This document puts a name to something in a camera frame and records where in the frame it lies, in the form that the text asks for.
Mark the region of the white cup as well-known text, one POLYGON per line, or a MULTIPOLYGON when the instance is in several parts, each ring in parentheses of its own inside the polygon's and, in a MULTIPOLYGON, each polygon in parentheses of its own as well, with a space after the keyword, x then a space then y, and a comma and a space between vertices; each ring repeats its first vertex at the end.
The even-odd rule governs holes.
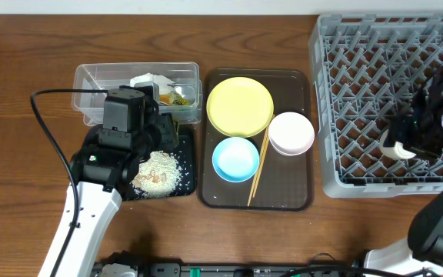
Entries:
POLYGON ((401 142, 395 142, 393 146, 386 146, 385 141, 387 137, 388 130, 386 129, 381 135, 379 146, 380 151, 384 156, 394 160, 413 159, 416 156, 415 153, 405 150, 401 142))

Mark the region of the yellow green snack wrapper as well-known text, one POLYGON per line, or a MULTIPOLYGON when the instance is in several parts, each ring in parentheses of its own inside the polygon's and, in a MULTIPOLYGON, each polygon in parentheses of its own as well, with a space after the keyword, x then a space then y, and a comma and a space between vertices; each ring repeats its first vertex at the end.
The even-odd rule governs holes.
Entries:
POLYGON ((177 92, 170 92, 165 95, 160 95, 160 103, 163 105, 174 106, 174 105, 190 105, 190 101, 184 98, 177 92))

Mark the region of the white napkin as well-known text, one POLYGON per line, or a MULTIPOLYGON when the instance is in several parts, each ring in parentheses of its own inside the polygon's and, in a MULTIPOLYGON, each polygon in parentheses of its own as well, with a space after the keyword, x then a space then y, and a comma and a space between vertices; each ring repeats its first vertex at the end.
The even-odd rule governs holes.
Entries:
POLYGON ((144 75, 139 75, 130 80, 130 86, 135 87, 139 83, 143 82, 153 82, 158 86, 160 95, 167 95, 172 90, 172 85, 175 83, 171 79, 163 75, 153 75, 152 73, 145 73, 144 75))

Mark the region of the rice and food scraps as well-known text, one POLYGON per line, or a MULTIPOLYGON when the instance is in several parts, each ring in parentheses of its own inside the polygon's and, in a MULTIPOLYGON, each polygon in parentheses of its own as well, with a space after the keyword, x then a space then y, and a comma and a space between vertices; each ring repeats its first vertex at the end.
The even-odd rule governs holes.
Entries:
POLYGON ((150 159, 138 167, 132 187, 142 198, 153 199, 169 196, 182 180, 182 167, 176 157, 167 152, 152 152, 150 159))

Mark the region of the yellow plate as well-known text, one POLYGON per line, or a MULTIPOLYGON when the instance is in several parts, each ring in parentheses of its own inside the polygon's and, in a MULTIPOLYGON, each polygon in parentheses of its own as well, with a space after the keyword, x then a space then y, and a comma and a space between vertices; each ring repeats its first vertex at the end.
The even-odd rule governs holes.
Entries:
POLYGON ((274 114, 269 90, 248 77, 232 77, 209 93, 206 112, 210 123, 223 135, 252 137, 263 131, 274 114))

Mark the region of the blue bowl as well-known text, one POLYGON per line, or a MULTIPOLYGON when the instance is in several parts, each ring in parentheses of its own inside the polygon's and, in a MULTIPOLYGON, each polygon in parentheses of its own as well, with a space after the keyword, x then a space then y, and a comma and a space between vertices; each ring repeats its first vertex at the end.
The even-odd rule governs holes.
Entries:
POLYGON ((212 166, 223 180, 245 182, 255 175, 259 151, 246 138, 231 137, 219 142, 212 153, 212 166))

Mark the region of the pink bowl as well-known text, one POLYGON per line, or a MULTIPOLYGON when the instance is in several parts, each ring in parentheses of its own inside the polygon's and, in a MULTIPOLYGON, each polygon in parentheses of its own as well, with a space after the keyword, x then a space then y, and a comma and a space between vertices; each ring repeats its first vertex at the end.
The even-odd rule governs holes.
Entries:
POLYGON ((315 140, 310 120, 297 112, 277 115, 268 127, 268 138, 276 152, 285 156, 306 153, 315 140))

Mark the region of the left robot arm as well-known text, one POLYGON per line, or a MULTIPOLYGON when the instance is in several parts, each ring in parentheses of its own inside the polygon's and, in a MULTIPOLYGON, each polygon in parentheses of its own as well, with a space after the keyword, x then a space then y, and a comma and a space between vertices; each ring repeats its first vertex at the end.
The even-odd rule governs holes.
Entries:
POLYGON ((35 117, 58 153, 69 185, 61 221, 39 272, 87 276, 108 225, 141 163, 152 152, 178 146, 178 123, 160 113, 154 82, 121 85, 105 93, 102 123, 91 127, 67 159, 38 111, 35 117))

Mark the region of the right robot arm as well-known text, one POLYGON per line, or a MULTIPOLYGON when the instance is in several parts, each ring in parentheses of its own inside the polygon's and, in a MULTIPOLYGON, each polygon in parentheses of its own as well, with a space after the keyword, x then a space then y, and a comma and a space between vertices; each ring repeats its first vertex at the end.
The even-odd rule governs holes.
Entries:
MULTIPOLYGON (((391 120, 380 139, 390 159, 439 159, 443 150, 443 65, 418 89, 411 113, 391 120)), ((406 238, 367 252, 363 276, 443 276, 443 190, 412 220, 406 238)))

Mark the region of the grey dishwasher rack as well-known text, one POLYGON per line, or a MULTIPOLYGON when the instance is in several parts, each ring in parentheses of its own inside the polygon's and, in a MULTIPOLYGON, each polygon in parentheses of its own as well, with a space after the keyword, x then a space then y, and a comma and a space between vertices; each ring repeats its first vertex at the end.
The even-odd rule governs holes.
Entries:
POLYGON ((443 155, 393 160, 379 139, 443 65, 443 13, 321 15, 309 40, 322 188, 332 198, 438 194, 443 155))

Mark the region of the clear plastic bin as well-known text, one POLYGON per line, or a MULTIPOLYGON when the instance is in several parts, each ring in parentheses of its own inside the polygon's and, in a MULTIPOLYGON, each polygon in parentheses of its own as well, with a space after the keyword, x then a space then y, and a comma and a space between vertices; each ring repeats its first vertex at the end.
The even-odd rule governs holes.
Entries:
POLYGON ((197 124, 202 120, 202 82, 199 67, 194 62, 126 62, 83 64, 75 72, 74 88, 98 90, 100 93, 72 96, 72 108, 83 114, 83 121, 88 126, 103 122, 105 92, 130 86, 130 80, 136 76, 152 73, 163 75, 175 83, 171 92, 177 92, 190 101, 190 105, 168 106, 157 101, 161 112, 170 112, 180 124, 197 124))

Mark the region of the black tray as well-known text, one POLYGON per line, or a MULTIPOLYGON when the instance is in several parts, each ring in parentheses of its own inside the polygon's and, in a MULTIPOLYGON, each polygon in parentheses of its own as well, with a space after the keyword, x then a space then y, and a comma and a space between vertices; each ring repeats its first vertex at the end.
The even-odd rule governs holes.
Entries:
MULTIPOLYGON (((173 139, 173 142, 162 142, 161 131, 150 125, 143 131, 131 133, 132 151, 137 155, 136 162, 138 167, 141 163, 150 159, 152 152, 167 152, 173 154, 182 167, 182 180, 167 197, 184 196, 193 193, 196 186, 195 175, 195 150, 193 149, 192 133, 178 135, 174 128, 168 129, 167 139, 173 139)), ((125 201, 146 199, 137 195, 132 187, 132 181, 129 184, 119 186, 119 191, 125 201)))

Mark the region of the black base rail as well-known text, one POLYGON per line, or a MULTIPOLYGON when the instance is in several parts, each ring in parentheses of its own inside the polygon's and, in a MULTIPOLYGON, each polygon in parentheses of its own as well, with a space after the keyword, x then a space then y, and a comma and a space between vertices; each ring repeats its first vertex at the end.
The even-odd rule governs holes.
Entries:
POLYGON ((267 277, 281 276, 288 272, 307 267, 324 267, 324 271, 310 272, 310 276, 317 277, 349 277, 349 272, 339 272, 330 270, 331 267, 344 266, 342 261, 331 259, 312 259, 307 264, 268 264, 268 263, 187 263, 180 258, 145 258, 134 253, 122 251, 115 252, 107 258, 95 262, 92 266, 90 276, 104 276, 104 269, 107 265, 121 264, 127 269, 136 271, 138 276, 154 277, 209 277, 209 276, 242 276, 242 277, 267 277))

